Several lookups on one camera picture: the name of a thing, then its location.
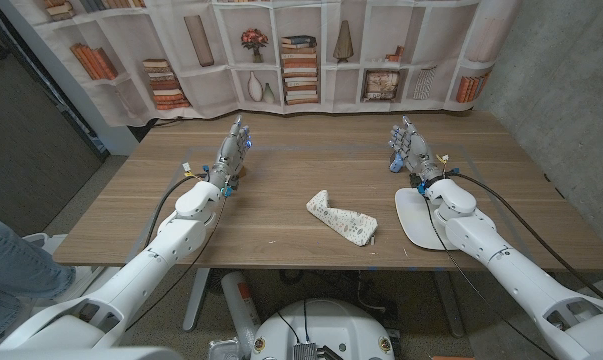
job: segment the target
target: stacked books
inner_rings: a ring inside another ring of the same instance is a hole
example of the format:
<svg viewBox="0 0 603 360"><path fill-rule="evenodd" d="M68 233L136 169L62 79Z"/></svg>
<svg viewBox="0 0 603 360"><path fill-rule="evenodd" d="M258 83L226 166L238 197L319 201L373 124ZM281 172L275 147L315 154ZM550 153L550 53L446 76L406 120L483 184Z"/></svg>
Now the stacked books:
<svg viewBox="0 0 603 360"><path fill-rule="evenodd" d="M107 9L145 7L144 0L81 0L81 4L87 12Z"/></svg>
<svg viewBox="0 0 603 360"><path fill-rule="evenodd" d="M317 40L298 35L281 38L283 90L288 105L318 103Z"/></svg>
<svg viewBox="0 0 603 360"><path fill-rule="evenodd" d="M119 75L102 48L90 49L86 45L77 43L70 46L70 51L77 57L92 80L114 80Z"/></svg>
<svg viewBox="0 0 603 360"><path fill-rule="evenodd" d="M170 110L189 107L190 102L183 95L183 90L170 64L165 59L143 60L145 72L150 77L150 87L157 103L157 110Z"/></svg>
<svg viewBox="0 0 603 360"><path fill-rule="evenodd" d="M490 73L474 77L463 76L457 92L457 101L460 103L474 101L481 94L489 77Z"/></svg>
<svg viewBox="0 0 603 360"><path fill-rule="evenodd" d="M52 21L67 20L74 16L72 4L65 0L45 0L45 7Z"/></svg>

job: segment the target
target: vase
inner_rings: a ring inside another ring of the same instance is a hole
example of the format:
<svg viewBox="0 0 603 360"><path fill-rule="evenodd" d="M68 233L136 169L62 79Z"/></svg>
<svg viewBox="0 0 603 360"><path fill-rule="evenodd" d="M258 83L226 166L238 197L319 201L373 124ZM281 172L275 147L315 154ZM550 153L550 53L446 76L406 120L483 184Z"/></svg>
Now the vase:
<svg viewBox="0 0 603 360"><path fill-rule="evenodd" d="M265 90L263 90L263 101L268 104L274 104L274 92L270 88L269 83L265 83Z"/></svg>
<svg viewBox="0 0 603 360"><path fill-rule="evenodd" d="M250 71L250 80L248 80L248 94L254 101L261 101L263 99L263 87L261 82L254 76L254 71Z"/></svg>
<svg viewBox="0 0 603 360"><path fill-rule="evenodd" d="M259 52L259 48L254 48L254 54L252 54L252 61L255 63L263 62L263 56Z"/></svg>
<svg viewBox="0 0 603 360"><path fill-rule="evenodd" d="M334 47L334 53L332 56L339 59L338 63L348 62L348 58L354 55L352 50L352 38L350 37L350 25L348 20L341 22L341 29L339 30L339 37L337 38L337 44Z"/></svg>

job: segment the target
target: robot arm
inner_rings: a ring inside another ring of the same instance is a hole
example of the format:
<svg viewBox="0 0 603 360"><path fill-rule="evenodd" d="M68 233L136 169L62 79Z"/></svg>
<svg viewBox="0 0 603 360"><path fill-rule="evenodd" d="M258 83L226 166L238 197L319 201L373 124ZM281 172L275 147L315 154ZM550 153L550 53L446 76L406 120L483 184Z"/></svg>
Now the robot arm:
<svg viewBox="0 0 603 360"><path fill-rule="evenodd" d="M176 262L196 251L217 221L214 209L238 181L250 148L241 117L232 125L212 167L209 181L199 181L176 202L157 236L141 253L97 291L51 306L21 325L0 350L107 348L116 345L132 317Z"/></svg>
<svg viewBox="0 0 603 360"><path fill-rule="evenodd" d="M438 206L433 221L444 226L448 240L494 275L560 359L603 359L603 300L565 288L513 248L478 211L476 199L436 168L407 117L404 125L395 126L390 146L421 178L424 197Z"/></svg>

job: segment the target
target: white robot body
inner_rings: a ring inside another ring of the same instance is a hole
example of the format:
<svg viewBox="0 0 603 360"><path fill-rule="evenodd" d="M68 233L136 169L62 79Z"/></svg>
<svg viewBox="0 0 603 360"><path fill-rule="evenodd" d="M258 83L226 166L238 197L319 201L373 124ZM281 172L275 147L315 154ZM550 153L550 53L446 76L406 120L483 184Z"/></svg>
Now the white robot body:
<svg viewBox="0 0 603 360"><path fill-rule="evenodd" d="M302 344L327 346L344 360L394 359L386 330L365 311L339 300L309 299L291 304L279 313L294 329ZM296 359L294 332L278 314L259 328L251 359Z"/></svg>

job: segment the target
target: white cloth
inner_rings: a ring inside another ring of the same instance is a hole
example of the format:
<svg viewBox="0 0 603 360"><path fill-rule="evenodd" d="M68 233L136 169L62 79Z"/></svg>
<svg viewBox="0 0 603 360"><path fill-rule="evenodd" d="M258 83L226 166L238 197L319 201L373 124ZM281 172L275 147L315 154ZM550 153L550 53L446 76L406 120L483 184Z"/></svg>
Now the white cloth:
<svg viewBox="0 0 603 360"><path fill-rule="evenodd" d="M373 217L355 211L330 208L327 190L316 194L306 204L306 208L334 231L359 246L367 245L377 229L377 220Z"/></svg>

